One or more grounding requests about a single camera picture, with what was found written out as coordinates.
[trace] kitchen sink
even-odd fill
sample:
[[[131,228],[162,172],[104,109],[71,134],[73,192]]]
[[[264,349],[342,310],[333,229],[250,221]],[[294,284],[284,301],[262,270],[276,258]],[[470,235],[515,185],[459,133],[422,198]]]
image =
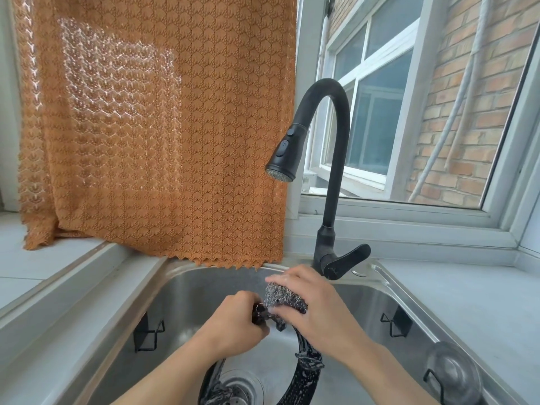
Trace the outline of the kitchen sink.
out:
[[[364,331],[387,347],[434,398],[439,399],[438,390],[423,381],[427,355],[437,341],[448,341],[460,345],[478,364],[484,382],[481,403],[521,403],[384,268],[375,264],[367,266],[368,270],[361,278],[348,273],[334,282],[334,287]],[[84,384],[79,378],[79,385],[84,387],[75,395],[75,403],[103,405],[113,402],[193,336],[227,295],[250,290],[264,296],[265,277],[284,269],[286,267],[280,265],[264,265],[259,270],[235,270],[179,261],[169,263],[134,303],[137,314],[132,315],[122,337],[105,351],[102,348],[104,355],[94,361],[97,366],[91,375],[86,370],[90,376]],[[279,332],[273,322],[268,325],[270,335],[257,347],[225,361],[221,381],[235,381],[249,392],[247,399],[235,400],[236,404],[275,405],[293,377],[297,363],[294,354],[298,352],[294,329],[288,326]],[[141,335],[141,329],[164,331],[147,334],[141,343],[145,335]],[[136,344],[144,350],[136,352]],[[373,404],[345,367],[329,357],[323,357],[323,362],[325,367],[311,402],[313,405]],[[187,403],[197,403],[199,389],[200,383],[193,387]]]

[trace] black faucet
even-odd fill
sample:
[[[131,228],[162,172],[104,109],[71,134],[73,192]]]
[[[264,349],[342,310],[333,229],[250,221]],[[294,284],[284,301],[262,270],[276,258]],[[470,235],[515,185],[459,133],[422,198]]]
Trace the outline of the black faucet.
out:
[[[345,167],[350,129],[349,100],[339,82],[331,78],[323,78],[307,90],[294,114],[293,123],[287,130],[287,134],[266,164],[266,173],[284,182],[294,180],[302,157],[303,144],[306,140],[309,124],[317,106],[325,96],[329,96],[334,103],[337,132],[330,179],[328,180],[325,214],[322,218],[322,226],[317,231],[313,268],[327,279],[337,280],[355,265],[367,259],[371,253],[371,248],[366,244],[356,247],[341,257],[334,253],[336,237],[334,221],[338,210],[341,177]]]

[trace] sink drain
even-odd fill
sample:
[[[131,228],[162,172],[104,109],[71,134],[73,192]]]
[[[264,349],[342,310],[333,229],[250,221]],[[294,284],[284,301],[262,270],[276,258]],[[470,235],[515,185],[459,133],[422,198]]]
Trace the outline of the sink drain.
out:
[[[249,371],[231,369],[220,377],[221,383],[233,389],[230,405],[263,405],[265,400],[262,384]]]

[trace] faucet handle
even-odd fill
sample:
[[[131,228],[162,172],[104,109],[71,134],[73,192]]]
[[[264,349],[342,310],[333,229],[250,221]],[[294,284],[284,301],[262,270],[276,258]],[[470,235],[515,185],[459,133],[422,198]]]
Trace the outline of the faucet handle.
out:
[[[321,259],[322,273],[329,280],[341,279],[346,272],[367,259],[370,254],[371,247],[366,244],[359,245],[341,257],[337,257],[334,253],[327,254]]]

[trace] knit curtain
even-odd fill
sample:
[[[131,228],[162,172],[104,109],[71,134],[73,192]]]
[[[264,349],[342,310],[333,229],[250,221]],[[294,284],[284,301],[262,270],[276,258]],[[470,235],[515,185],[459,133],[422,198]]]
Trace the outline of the knit curtain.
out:
[[[156,256],[282,258],[296,0],[12,0],[25,248],[91,236]]]

